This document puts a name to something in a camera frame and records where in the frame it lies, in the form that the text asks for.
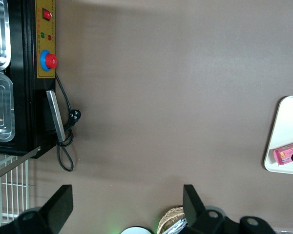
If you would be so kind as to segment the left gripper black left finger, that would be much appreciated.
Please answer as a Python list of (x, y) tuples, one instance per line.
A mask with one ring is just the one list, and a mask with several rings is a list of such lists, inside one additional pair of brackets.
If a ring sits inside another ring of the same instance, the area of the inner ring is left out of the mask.
[(42, 206), (0, 227), (0, 234), (58, 234), (73, 211), (71, 185), (62, 185)]

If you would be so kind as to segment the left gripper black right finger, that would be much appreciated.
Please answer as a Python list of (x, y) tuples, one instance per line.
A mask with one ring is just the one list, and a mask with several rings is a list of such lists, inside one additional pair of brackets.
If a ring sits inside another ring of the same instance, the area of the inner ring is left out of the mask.
[(263, 219), (244, 216), (234, 222), (219, 208), (207, 208), (193, 185), (184, 185), (183, 209), (187, 225), (184, 234), (274, 234), (273, 228)]

